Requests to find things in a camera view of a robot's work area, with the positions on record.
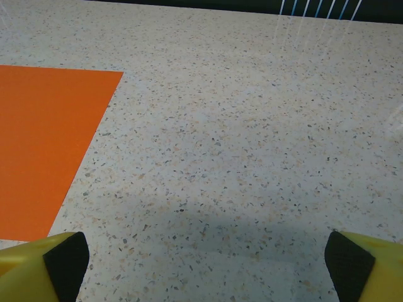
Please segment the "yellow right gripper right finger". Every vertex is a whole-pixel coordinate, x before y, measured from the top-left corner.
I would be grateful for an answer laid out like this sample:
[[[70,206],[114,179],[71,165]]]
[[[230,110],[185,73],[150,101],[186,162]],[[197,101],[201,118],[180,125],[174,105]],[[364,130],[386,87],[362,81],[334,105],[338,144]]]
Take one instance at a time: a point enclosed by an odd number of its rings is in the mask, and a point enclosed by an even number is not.
[[[340,301],[402,301],[401,244],[333,231],[324,258]]]

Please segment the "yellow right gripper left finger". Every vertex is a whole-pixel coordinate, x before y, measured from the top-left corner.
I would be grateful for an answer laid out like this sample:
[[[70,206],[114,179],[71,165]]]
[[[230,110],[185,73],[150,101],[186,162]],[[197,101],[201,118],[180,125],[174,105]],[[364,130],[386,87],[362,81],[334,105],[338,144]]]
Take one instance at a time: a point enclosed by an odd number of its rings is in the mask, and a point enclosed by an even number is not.
[[[89,264],[83,232],[1,250],[1,301],[75,301]]]

